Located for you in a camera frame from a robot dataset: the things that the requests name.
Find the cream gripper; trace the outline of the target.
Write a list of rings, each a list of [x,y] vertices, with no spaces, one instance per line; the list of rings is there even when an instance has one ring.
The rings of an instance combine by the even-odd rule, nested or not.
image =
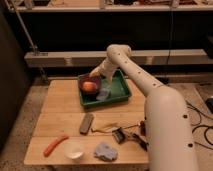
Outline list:
[[[112,84],[113,75],[116,70],[116,65],[113,64],[110,60],[105,59],[98,67],[94,68],[90,73],[90,77],[96,77],[100,74],[107,77],[109,84]]]

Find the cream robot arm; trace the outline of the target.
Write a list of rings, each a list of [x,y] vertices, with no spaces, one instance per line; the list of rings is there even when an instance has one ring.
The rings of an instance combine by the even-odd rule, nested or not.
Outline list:
[[[128,45],[112,44],[91,76],[112,80],[120,67],[146,97],[145,126],[150,171],[199,171],[187,104],[183,96],[131,59]]]

